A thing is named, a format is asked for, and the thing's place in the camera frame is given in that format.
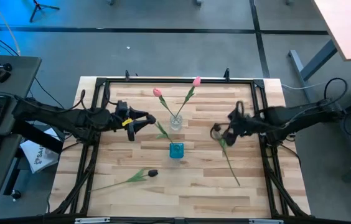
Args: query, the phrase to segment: black desk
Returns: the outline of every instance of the black desk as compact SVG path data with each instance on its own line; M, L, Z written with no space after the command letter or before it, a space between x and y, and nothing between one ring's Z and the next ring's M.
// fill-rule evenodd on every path
M26 97L40 67L41 59L0 55L0 63L10 63L13 67L11 77L6 82L0 83L0 91ZM19 134L10 134L15 123L11 114L15 105L16 101L14 100L8 107L0 126L0 135L6 136L3 139L0 151L0 190L22 139Z

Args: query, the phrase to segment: white wire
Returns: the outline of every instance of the white wire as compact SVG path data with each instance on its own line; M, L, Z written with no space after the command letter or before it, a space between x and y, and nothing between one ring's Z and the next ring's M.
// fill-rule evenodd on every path
M323 85L323 84L326 84L327 82L322 82L322 83L317 83L317 84L313 84L311 86L305 86L305 87L301 87L301 88L295 88L295 87L291 87L291 86L288 86L288 85L285 85L285 84L281 84L283 87L286 87L286 88L289 88L289 89L292 89L292 90L303 90L303 89L306 89L306 88L312 88L314 86L319 86L319 85Z
M21 50L19 49L18 41L16 41L16 38L15 38L14 34L12 33L11 28L9 28L9 25L8 25L8 23L6 21L6 18L4 18L4 16L1 14L1 11L0 11L0 16L1 16L2 21L5 23L9 33L11 34L12 39L14 40L15 47L16 47L16 50L18 52L18 56L21 56Z

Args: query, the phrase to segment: green leaf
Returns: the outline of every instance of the green leaf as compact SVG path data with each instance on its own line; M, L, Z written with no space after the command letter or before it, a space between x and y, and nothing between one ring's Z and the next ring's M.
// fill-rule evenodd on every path
M186 96L184 103L188 102L193 95L195 95L195 93L191 94L190 96Z
M162 127L162 125L160 124L160 122L156 122L155 124L156 124L156 127L160 130L160 132L161 132L162 134L167 135L167 132L163 129L163 127Z
M225 140L224 139L220 139L219 143L220 143L221 147L223 148L223 150L225 150L225 148L227 146L227 143L225 142Z
M193 93L194 93L194 89L195 89L195 87L193 86L193 87L189 90L187 96L193 94Z
M168 110L169 108L167 107L166 102L161 101L162 105Z
M161 138L167 138L167 135L166 134L158 134L156 136L156 139L161 139Z
M138 179L133 180L133 182L139 182L139 181L146 181L146 179L143 177L140 177Z
M144 174L144 169L141 169L136 174L134 174L132 177L130 177L127 181L134 182L135 180L142 178L143 174Z

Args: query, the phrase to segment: desk leg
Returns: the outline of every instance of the desk leg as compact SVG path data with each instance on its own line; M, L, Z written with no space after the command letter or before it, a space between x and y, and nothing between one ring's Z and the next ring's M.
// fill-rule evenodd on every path
M289 51L289 57L292 59L294 69L300 79L301 85L306 86L306 81L318 71L334 54L337 49L333 41L330 40L325 46L311 59L310 62L304 67L300 61L300 58L295 50ZM304 89L304 93L307 96L308 101L314 101L314 94L310 89Z
M195 0L195 5L201 6L202 5L202 0Z
M21 158L16 158L14 168L12 169L11 174L8 178L8 182L6 184L6 188L4 189L3 195L10 196L12 194L12 191L14 190L14 186L19 175L19 161L21 161Z

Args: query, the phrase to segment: chair wheel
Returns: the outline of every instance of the chair wheel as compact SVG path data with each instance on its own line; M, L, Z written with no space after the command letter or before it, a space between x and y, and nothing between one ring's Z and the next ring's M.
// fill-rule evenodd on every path
M16 202L16 200L20 199L21 196L22 196L22 194L20 193L20 191L12 190L11 197L12 197L13 202Z

